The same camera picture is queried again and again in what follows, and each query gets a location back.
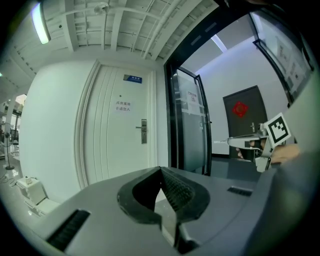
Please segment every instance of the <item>vent slot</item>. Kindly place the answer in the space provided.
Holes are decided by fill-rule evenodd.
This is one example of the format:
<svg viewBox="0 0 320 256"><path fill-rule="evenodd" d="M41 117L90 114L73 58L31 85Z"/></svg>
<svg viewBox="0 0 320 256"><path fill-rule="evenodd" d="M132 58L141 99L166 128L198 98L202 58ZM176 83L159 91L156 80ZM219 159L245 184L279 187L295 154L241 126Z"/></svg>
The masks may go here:
<svg viewBox="0 0 320 256"><path fill-rule="evenodd" d="M228 191L234 194L238 194L240 196L244 197L250 197L253 190L251 189L246 189L246 188L241 188L241 187L236 187L236 186L231 186L228 188Z"/></svg>
<svg viewBox="0 0 320 256"><path fill-rule="evenodd" d="M75 237L90 213L85 210L76 210L47 240L53 247L64 251Z"/></svg>

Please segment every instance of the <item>fluorescent light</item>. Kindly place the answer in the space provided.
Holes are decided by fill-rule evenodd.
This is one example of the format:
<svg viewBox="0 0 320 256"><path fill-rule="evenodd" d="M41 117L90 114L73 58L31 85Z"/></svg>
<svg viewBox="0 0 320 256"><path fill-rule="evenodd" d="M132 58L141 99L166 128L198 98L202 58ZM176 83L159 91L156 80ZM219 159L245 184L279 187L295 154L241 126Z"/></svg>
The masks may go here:
<svg viewBox="0 0 320 256"><path fill-rule="evenodd" d="M215 34L211 39L215 42L215 44L220 48L220 50L225 53L228 49L224 45L224 43L220 40L220 38Z"/></svg>
<svg viewBox="0 0 320 256"><path fill-rule="evenodd" d="M34 24L34 28L36 30L36 33L38 34L38 37L41 41L41 44L48 43L51 38L48 32L48 28L46 25L46 20L43 15L43 8L41 3L38 3L32 10L32 21Z"/></svg>

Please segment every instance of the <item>white door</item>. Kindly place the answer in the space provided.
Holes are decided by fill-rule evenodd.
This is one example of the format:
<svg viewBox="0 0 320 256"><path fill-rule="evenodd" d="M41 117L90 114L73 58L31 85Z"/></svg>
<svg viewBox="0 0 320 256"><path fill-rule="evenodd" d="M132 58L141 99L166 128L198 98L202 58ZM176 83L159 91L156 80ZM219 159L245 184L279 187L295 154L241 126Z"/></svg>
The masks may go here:
<svg viewBox="0 0 320 256"><path fill-rule="evenodd" d="M150 72L102 65L85 119L85 170L92 184L149 168L151 163ZM142 120L147 141L142 143Z"/></svg>

